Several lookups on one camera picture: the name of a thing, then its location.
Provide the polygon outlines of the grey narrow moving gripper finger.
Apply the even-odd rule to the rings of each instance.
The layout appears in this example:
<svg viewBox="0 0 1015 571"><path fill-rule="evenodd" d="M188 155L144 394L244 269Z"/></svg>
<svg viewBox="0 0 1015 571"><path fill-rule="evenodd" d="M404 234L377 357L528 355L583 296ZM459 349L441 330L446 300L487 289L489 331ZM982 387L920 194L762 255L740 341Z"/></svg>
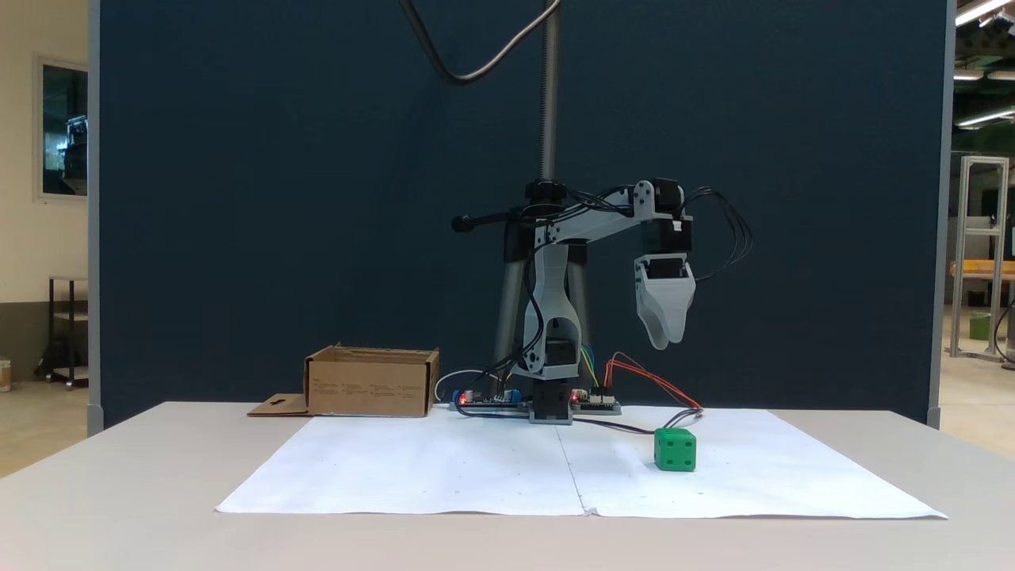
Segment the grey narrow moving gripper finger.
<svg viewBox="0 0 1015 571"><path fill-rule="evenodd" d="M657 302L646 282L635 282L635 307L649 342L657 351L669 347L669 326L665 322L665 308Z"/></svg>

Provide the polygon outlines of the grey ridged fixed gripper finger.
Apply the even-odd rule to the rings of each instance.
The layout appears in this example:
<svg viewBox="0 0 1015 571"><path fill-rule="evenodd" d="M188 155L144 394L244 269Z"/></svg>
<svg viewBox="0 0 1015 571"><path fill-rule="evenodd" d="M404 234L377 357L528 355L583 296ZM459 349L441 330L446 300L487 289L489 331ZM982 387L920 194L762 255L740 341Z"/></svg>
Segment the grey ridged fixed gripper finger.
<svg viewBox="0 0 1015 571"><path fill-rule="evenodd" d="M695 299L696 283L650 283L648 288L665 308L671 343L681 343L688 325L688 311Z"/></svg>

